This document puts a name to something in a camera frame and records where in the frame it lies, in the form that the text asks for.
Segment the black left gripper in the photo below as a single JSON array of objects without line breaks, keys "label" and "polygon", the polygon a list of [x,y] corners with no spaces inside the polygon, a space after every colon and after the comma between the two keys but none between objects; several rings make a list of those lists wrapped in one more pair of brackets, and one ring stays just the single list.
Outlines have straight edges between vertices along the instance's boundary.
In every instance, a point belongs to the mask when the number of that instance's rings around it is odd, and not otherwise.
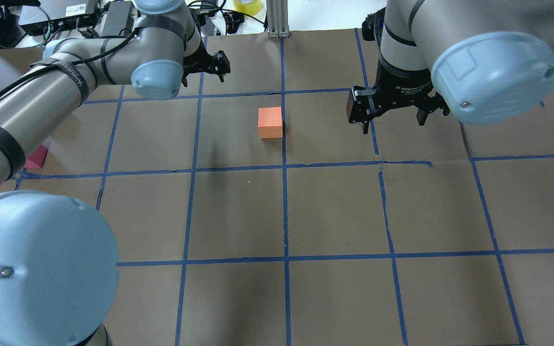
[{"label": "black left gripper", "polygon": [[202,39],[195,46],[194,51],[183,57],[183,77],[194,73],[209,73],[217,76],[220,81],[231,73],[231,65],[225,52],[217,52],[210,55]]}]

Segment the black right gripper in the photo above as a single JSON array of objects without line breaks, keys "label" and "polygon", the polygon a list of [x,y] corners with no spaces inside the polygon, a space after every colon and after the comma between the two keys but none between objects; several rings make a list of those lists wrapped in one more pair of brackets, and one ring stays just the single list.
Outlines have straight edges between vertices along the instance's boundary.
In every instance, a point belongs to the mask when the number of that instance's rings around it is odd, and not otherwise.
[{"label": "black right gripper", "polygon": [[451,113],[443,96],[429,96],[433,89],[429,69],[404,70],[378,59],[373,88],[352,86],[348,92],[346,116],[349,124],[359,124],[363,134],[369,134],[370,123],[378,113],[396,108],[417,107],[417,123],[424,126],[429,114],[441,110],[443,116]]}]

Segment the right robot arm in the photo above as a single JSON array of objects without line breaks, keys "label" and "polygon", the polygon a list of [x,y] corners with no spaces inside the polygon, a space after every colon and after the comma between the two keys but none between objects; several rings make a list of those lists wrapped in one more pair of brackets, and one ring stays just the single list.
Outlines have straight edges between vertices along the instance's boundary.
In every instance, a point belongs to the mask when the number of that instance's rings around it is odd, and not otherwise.
[{"label": "right robot arm", "polygon": [[554,90],[554,0],[389,0],[361,25],[378,48],[371,88],[353,86],[347,120],[416,107],[461,123],[517,117]]}]

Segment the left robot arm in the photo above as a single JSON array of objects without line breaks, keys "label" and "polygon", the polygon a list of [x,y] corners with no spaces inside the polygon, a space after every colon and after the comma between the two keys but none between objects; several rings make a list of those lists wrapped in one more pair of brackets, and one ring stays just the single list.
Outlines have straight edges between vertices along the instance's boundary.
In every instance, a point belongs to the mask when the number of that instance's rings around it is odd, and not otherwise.
[{"label": "left robot arm", "polygon": [[[184,0],[133,0],[118,35],[65,37],[0,90],[0,186],[37,179],[52,135],[104,85],[175,99],[190,74],[230,72],[211,55]],[[111,346],[105,318],[116,297],[117,243],[94,206],[44,191],[0,192],[0,346]]]}]

